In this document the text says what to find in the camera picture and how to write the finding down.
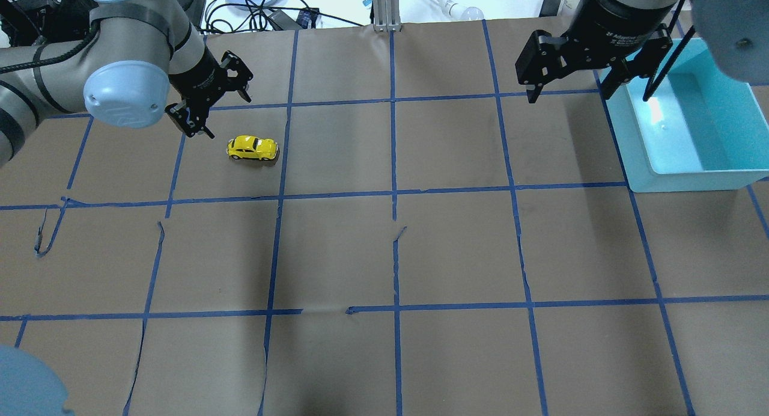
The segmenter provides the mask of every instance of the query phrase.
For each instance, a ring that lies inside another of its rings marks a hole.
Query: teal box
[[[716,67],[701,38],[648,102],[645,87],[636,78],[607,101],[634,192],[725,191],[769,176],[769,126],[753,91]]]

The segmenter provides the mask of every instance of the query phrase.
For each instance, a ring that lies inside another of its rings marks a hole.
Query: toy car
[[[278,143],[274,139],[240,135],[227,143],[227,156],[235,161],[238,159],[272,161],[277,155]]]

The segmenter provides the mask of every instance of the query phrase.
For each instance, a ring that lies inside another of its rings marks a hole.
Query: robotic arm
[[[673,41],[662,24],[677,0],[581,0],[560,37],[531,33],[515,63],[535,103],[544,86],[584,69],[610,68],[601,84],[609,99],[636,76],[653,77]],[[744,82],[769,81],[769,0],[692,0],[697,30],[719,68]],[[634,59],[626,57],[638,51]]]
[[[0,50],[0,166],[52,115],[87,109],[138,128],[157,123],[165,108],[185,135],[213,138],[205,121],[223,94],[251,101],[251,71],[231,52],[218,63],[176,0],[95,1],[81,43]],[[182,101],[166,107],[169,83]]]

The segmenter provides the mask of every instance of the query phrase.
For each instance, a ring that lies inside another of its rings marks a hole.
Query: turquoise plastic container
[[[716,67],[701,38],[648,102],[645,87],[636,78],[607,101],[634,192],[725,191],[769,176],[769,126],[753,91]]]

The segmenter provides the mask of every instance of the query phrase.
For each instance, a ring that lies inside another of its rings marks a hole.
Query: metal post
[[[374,10],[374,29],[377,32],[401,30],[401,10],[398,0],[372,0]]]

